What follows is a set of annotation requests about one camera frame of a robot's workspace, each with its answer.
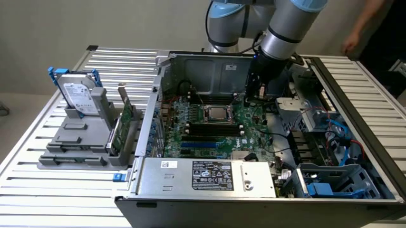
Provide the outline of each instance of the power supply label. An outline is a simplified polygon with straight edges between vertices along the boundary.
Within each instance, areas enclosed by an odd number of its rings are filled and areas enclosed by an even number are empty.
[[[191,172],[192,189],[234,191],[231,162],[193,161]]]

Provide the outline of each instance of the white wall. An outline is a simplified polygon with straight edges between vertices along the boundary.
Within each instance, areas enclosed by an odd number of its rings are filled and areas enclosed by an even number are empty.
[[[363,0],[330,0],[298,53],[339,55]],[[0,0],[0,91],[52,94],[88,45],[200,50],[208,0]]]

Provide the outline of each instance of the aluminum slotted table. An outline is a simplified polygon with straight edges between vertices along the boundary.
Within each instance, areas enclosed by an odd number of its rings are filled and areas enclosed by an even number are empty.
[[[108,100],[123,106],[116,87],[125,83],[132,104],[144,110],[157,50],[97,48],[73,70],[100,72]],[[319,56],[342,90],[406,173],[406,113],[362,65],[344,57]],[[131,227],[112,196],[127,182],[115,171],[39,170],[36,163],[64,120],[65,102],[56,92],[0,165],[0,227]],[[368,227],[395,226],[370,224]]]

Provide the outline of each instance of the circuit board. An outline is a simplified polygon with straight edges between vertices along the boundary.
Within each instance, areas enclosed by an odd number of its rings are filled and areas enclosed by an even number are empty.
[[[127,141],[127,136],[128,136],[128,131],[129,131],[129,125],[131,125],[131,118],[132,118],[132,106],[129,103],[129,100],[125,100],[124,103],[124,108],[121,115],[117,119],[117,123],[115,125],[115,128],[112,130],[107,147],[111,148],[112,154],[116,156],[120,151],[124,149],[125,141]]]
[[[244,107],[242,97],[234,99],[228,105],[191,104],[184,97],[180,97],[164,104],[163,111],[165,113],[164,157],[242,160],[246,155],[255,153],[260,162],[274,161],[270,135],[260,133],[260,131],[268,132],[263,123],[266,119],[263,109],[258,106]],[[189,136],[185,133],[189,125],[207,126],[208,131]],[[243,134],[212,136],[211,134],[216,134],[213,126],[240,127],[238,132],[243,131]],[[200,142],[200,139],[207,139],[209,142]]]

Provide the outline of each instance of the robot end effector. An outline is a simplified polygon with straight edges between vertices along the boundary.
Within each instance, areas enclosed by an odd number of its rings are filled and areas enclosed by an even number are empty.
[[[251,61],[246,81],[246,101],[267,100],[266,88],[288,62],[327,0],[278,0],[266,37]]]

